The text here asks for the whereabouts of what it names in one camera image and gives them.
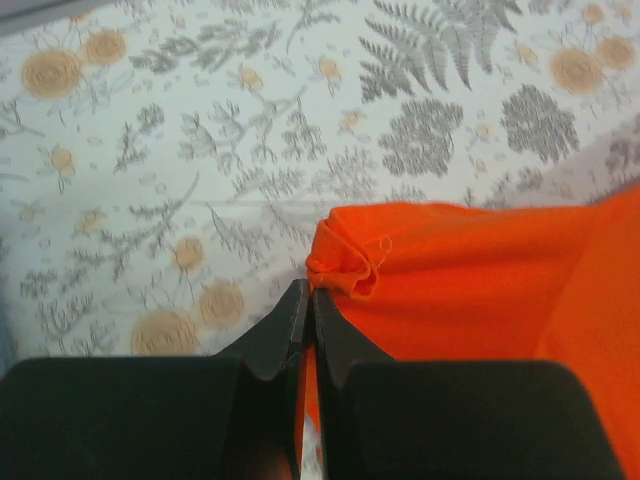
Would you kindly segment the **orange t shirt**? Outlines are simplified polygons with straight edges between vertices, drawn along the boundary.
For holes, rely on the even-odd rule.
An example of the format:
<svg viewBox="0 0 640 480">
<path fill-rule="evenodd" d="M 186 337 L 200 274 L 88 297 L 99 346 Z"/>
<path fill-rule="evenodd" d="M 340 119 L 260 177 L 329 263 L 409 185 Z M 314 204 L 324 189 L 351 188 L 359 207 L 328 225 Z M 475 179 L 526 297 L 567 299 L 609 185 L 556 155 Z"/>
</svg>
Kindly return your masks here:
<svg viewBox="0 0 640 480">
<path fill-rule="evenodd" d="M 306 268 L 398 360 L 566 365 L 638 477 L 637 188 L 588 206 L 339 207 L 318 224 Z"/>
</svg>

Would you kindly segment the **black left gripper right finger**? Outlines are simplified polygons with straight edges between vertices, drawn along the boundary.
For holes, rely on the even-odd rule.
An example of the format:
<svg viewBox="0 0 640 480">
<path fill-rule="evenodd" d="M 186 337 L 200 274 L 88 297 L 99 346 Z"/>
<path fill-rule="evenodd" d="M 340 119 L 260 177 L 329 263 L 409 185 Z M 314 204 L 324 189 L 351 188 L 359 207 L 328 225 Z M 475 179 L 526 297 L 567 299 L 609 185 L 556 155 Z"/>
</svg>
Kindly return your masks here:
<svg viewBox="0 0 640 480">
<path fill-rule="evenodd" d="M 620 479 L 583 385 L 547 361 L 401 362 L 313 296 L 328 479 Z"/>
</svg>

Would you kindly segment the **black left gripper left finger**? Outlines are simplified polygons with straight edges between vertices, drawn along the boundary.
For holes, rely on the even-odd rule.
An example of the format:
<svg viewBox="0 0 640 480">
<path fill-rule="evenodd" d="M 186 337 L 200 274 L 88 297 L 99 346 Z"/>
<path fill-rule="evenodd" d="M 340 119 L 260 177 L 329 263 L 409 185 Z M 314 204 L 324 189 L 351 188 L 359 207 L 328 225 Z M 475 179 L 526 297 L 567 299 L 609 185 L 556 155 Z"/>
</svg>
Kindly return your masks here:
<svg viewBox="0 0 640 480">
<path fill-rule="evenodd" d="M 1 381 L 5 479 L 297 479 L 308 283 L 213 356 L 24 360 Z"/>
</svg>

